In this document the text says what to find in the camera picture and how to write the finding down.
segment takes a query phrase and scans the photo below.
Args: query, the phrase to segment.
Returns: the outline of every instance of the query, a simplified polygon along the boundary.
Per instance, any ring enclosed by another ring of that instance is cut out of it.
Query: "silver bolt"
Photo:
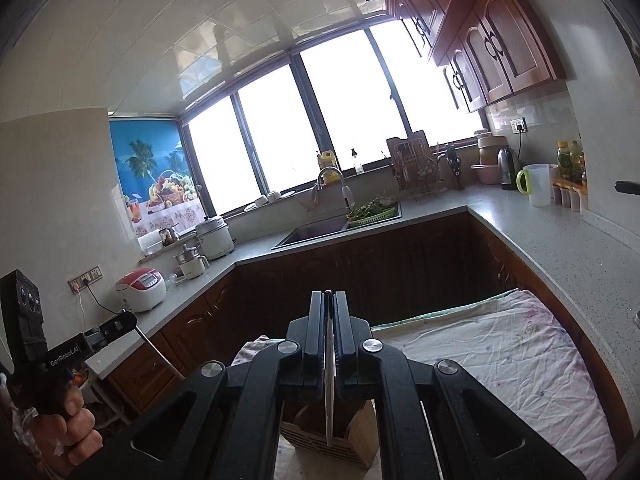
[[[298,350],[298,343],[295,341],[283,341],[278,345],[278,350],[283,354],[293,354]]]
[[[367,352],[380,352],[382,350],[382,341],[379,341],[378,339],[367,339],[362,343],[362,347]]]
[[[204,363],[202,368],[200,369],[200,373],[202,373],[205,377],[215,377],[222,371],[222,366],[220,363],[215,361],[210,361],[208,363]]]
[[[453,375],[456,373],[460,367],[458,363],[452,361],[451,359],[443,359],[438,363],[438,370],[440,370],[443,374]]]

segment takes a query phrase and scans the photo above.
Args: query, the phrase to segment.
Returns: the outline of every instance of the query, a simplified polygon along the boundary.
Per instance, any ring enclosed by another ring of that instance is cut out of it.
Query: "ceiling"
[[[83,107],[180,114],[382,0],[49,0],[0,65],[0,121]]]

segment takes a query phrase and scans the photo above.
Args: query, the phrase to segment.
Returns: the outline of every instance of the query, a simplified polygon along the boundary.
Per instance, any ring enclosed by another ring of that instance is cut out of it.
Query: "black cord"
[[[89,286],[89,281],[88,281],[86,278],[84,279],[83,283],[84,283],[84,285],[86,286],[86,288],[88,288],[88,289],[89,289],[89,292],[90,292],[90,293],[91,293],[91,295],[94,297],[94,301],[95,301],[95,303],[97,303],[97,304],[98,304],[98,306],[99,306],[100,308],[103,308],[104,310],[108,310],[108,311],[109,311],[109,312],[111,312],[112,314],[117,314],[117,312],[114,312],[114,311],[113,311],[113,310],[111,310],[110,308],[106,308],[105,306],[102,306],[102,305],[100,304],[100,301],[98,301],[98,298],[96,298],[96,297],[95,297],[94,292],[91,290],[91,287]]]

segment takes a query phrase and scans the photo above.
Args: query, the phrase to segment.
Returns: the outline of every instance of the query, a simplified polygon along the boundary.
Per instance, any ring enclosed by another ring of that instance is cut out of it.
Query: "green basket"
[[[363,225],[375,224],[376,222],[382,222],[383,220],[389,220],[398,214],[398,210],[396,206],[393,206],[382,213],[378,213],[377,215],[370,216],[368,218],[363,218],[362,220],[354,220],[353,222],[349,221],[348,228],[352,227],[362,227]]]

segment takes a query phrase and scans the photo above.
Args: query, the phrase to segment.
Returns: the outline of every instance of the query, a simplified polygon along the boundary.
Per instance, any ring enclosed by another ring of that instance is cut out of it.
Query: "stainless steel kettle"
[[[506,147],[498,152],[498,171],[500,171],[502,189],[516,189],[516,175],[521,169],[518,156],[511,148]]]

